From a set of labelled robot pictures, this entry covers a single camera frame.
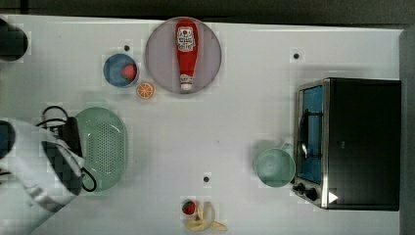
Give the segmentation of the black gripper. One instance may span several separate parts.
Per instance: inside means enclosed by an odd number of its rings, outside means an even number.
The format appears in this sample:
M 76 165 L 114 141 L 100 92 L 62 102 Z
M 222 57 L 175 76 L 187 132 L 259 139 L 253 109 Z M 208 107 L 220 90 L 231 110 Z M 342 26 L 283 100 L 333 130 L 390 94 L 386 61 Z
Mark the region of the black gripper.
M 65 141 L 69 148 L 78 156 L 82 157 L 77 120 L 75 117 L 69 117 L 65 124 L 53 127 L 53 131 L 60 139 Z

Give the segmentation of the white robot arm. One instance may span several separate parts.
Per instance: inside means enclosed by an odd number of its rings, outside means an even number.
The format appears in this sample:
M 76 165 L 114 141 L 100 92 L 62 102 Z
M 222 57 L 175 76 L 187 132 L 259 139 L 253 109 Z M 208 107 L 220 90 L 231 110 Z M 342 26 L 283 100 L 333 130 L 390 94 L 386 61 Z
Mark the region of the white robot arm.
M 1 235 L 30 235 L 82 190 L 85 159 L 53 132 L 1 120 Z

